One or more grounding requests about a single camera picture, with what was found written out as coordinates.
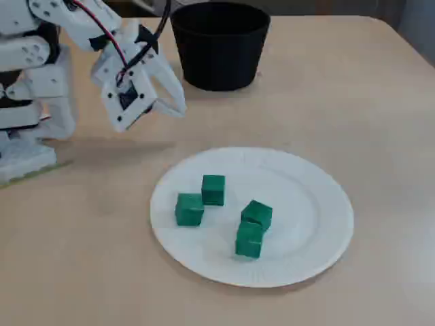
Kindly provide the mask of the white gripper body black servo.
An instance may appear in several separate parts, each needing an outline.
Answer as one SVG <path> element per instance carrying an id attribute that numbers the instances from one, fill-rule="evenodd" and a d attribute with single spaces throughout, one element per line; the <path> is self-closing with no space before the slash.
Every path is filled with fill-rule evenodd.
<path id="1" fill-rule="evenodd" d="M 131 20 L 117 30 L 114 35 L 114 40 L 118 44 L 123 58 L 120 58 L 116 47 L 111 43 L 105 47 L 101 58 L 106 59 L 114 56 L 116 62 L 120 63 L 120 67 L 124 71 L 130 70 L 140 63 L 152 48 L 158 53 L 158 38 L 161 36 L 163 29 L 163 19 L 159 22 L 154 32 L 151 32 L 137 19 Z"/>

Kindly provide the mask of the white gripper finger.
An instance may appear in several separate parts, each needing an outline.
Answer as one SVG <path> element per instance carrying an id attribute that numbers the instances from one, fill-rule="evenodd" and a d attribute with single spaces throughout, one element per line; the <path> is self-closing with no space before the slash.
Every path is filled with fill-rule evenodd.
<path id="1" fill-rule="evenodd" d="M 146 71 L 156 89 L 157 98 L 162 98 L 180 109 L 187 109 L 183 86 L 164 56 L 148 55 Z"/>
<path id="2" fill-rule="evenodd" d="M 149 112 L 159 112 L 161 114 L 169 115 L 172 117 L 183 117 L 185 116 L 186 109 L 178 108 L 162 98 L 157 98 L 151 105 Z"/>

